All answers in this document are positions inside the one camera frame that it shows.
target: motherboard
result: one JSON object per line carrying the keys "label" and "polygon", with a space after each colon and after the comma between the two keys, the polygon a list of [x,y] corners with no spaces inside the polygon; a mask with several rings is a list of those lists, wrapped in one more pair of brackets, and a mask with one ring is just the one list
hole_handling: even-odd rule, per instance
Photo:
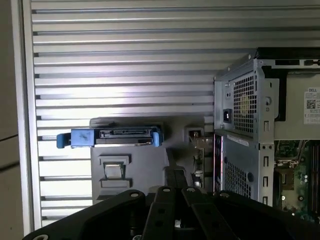
{"label": "motherboard", "polygon": [[319,223],[318,141],[275,142],[275,196],[277,208],[301,219]]}

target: corrugated metal wall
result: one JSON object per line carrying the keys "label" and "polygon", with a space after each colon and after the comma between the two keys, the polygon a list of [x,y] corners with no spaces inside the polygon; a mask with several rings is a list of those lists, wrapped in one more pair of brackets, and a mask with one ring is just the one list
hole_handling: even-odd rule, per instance
{"label": "corrugated metal wall", "polygon": [[305,4],[24,0],[35,227],[92,204],[90,150],[57,149],[58,133],[94,117],[212,116],[214,74],[249,49],[320,46],[320,5]]}

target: perforated metal panel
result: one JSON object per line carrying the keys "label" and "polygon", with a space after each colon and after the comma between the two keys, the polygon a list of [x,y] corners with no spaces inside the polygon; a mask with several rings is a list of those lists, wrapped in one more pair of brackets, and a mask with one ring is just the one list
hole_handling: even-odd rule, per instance
{"label": "perforated metal panel", "polygon": [[251,187],[247,184],[247,174],[231,162],[225,166],[225,189],[251,198]]}
{"label": "perforated metal panel", "polygon": [[257,112],[257,90],[253,75],[235,81],[233,88],[233,125],[238,132],[252,136]]}

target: qr code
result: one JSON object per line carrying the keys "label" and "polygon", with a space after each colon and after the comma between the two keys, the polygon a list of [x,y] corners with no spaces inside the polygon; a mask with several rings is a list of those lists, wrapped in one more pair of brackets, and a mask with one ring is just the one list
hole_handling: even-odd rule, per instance
{"label": "qr code", "polygon": [[316,100],[307,100],[306,109],[316,109]]}

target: label sticker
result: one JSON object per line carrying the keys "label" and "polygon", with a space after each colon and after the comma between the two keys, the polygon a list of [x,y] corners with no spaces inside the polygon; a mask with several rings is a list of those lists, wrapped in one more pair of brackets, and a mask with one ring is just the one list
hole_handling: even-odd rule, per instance
{"label": "label sticker", "polygon": [[246,147],[249,147],[249,142],[241,139],[241,138],[238,138],[238,137],[235,137],[235,136],[230,136],[230,135],[227,135],[226,136],[228,139],[230,139],[231,141],[234,141],[238,144],[241,144],[243,146],[246,146]]}
{"label": "label sticker", "polygon": [[304,124],[320,124],[320,87],[304,92]]}

